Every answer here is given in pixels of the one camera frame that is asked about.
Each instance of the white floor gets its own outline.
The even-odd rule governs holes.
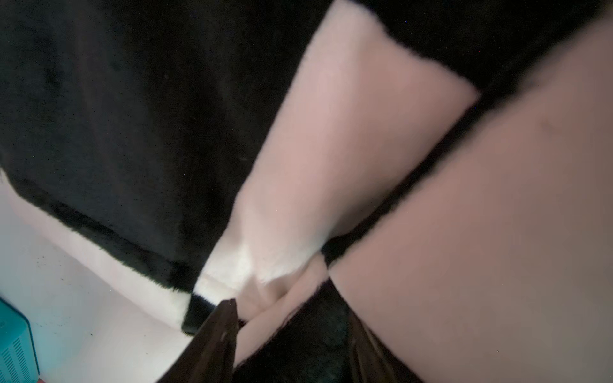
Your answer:
[[[46,383],[154,383],[189,342],[36,234],[2,192],[0,296],[30,320]]]

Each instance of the white fur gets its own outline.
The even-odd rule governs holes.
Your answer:
[[[427,382],[610,382],[613,17],[330,271]]]
[[[195,292],[250,319],[332,234],[363,218],[477,98],[335,0],[316,31]]]
[[[162,287],[123,265],[95,243],[22,199],[9,184],[4,172],[0,175],[0,188],[9,196],[11,207],[19,217],[143,311],[173,328],[181,329],[189,293]]]

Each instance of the black fabric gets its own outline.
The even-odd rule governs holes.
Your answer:
[[[214,309],[215,305],[199,295],[192,294],[181,330],[189,335],[195,334]]]
[[[332,238],[324,245],[322,253],[326,258],[326,264],[331,265],[338,260],[352,244],[366,235],[381,217],[392,211],[402,199],[407,197],[420,181],[432,175],[436,165],[470,136],[471,129],[485,113],[515,94],[517,85],[526,71],[556,43],[568,38],[588,20],[597,16],[601,10],[602,7],[596,7],[592,2],[577,2],[576,6],[567,7],[563,16],[541,28],[539,34],[526,42],[520,52],[495,71],[492,80],[482,90],[479,100],[463,114],[424,161],[405,177],[383,203],[350,233]]]
[[[234,371],[233,383],[350,383],[348,307],[331,281],[256,354]]]
[[[388,33],[485,88],[496,73],[551,27],[596,14],[603,1],[357,0]]]
[[[4,1],[0,165],[190,291],[329,3]]]

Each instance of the teal object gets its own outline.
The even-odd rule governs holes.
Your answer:
[[[0,299],[0,383],[36,383],[38,378],[30,323]]]

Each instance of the vent slot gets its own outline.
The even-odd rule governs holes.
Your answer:
[[[2,359],[4,360],[4,365],[9,372],[10,378],[13,379],[14,382],[18,382],[19,375],[17,374],[17,369],[13,364],[13,358],[10,357],[9,349],[4,350],[4,352],[2,353]]]
[[[26,362],[26,356],[23,355],[23,349],[21,348],[21,340],[17,338],[13,342],[13,347],[15,348],[15,355],[17,355],[17,360],[19,361],[19,367],[21,367],[21,373],[23,373],[23,380],[30,380],[30,371],[28,370],[28,363]]]

